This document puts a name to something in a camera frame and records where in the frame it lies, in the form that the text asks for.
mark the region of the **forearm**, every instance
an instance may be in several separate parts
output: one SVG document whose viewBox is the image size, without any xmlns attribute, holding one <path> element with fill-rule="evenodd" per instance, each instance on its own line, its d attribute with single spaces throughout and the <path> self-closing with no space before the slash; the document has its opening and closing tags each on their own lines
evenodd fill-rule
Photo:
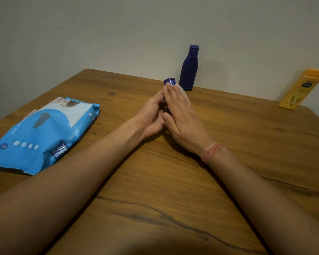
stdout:
<svg viewBox="0 0 319 255">
<path fill-rule="evenodd" d="M 227 148 L 209 166 L 275 254 L 319 254 L 319 222 L 244 166 Z"/>
<path fill-rule="evenodd" d="M 36 254 L 44 248 L 140 143 L 142 134 L 142 125 L 131 119 L 1 194 L 0 254 Z"/>
</svg>

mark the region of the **person's left hand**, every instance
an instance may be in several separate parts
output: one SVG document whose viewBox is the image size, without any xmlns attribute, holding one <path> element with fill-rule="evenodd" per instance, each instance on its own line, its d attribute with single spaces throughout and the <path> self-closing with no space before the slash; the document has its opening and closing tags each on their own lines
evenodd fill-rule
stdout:
<svg viewBox="0 0 319 255">
<path fill-rule="evenodd" d="M 135 116 L 144 126 L 143 139 L 164 129 L 165 124 L 162 119 L 163 100 L 163 90 L 160 90 L 153 97 L 145 101 L 144 105 Z"/>
</svg>

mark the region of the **yellow bottle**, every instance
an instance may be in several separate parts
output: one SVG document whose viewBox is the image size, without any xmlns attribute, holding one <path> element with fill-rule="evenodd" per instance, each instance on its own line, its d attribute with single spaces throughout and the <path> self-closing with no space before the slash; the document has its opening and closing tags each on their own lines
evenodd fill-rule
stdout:
<svg viewBox="0 0 319 255">
<path fill-rule="evenodd" d="M 294 110 L 318 83 L 319 70 L 306 69 L 285 94 L 278 106 Z"/>
</svg>

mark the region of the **person's right arm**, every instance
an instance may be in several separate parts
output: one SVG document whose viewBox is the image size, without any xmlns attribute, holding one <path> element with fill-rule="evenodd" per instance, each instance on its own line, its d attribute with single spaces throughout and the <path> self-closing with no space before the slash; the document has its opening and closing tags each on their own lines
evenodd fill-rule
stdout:
<svg viewBox="0 0 319 255">
<path fill-rule="evenodd" d="M 172 113 L 162 115 L 173 138 L 200 158 L 215 141 L 176 86 L 164 86 Z M 319 254 L 319 221 L 278 189 L 243 165 L 223 147 L 208 165 L 275 254 Z"/>
</svg>

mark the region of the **wood grain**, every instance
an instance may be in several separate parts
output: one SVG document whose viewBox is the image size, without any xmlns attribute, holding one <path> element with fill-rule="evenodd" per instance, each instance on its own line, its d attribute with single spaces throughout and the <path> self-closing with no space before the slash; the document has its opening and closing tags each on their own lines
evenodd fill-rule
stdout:
<svg viewBox="0 0 319 255">
<path fill-rule="evenodd" d="M 162 82 L 86 69 L 0 120 L 0 137 L 57 97 L 101 112 L 67 154 L 125 120 Z M 191 105 L 215 139 L 319 219 L 319 117 L 276 101 L 194 87 Z M 145 141 L 45 250 L 48 254 L 266 254 L 217 177 L 167 132 Z M 0 193 L 28 176 L 0 168 Z"/>
</svg>

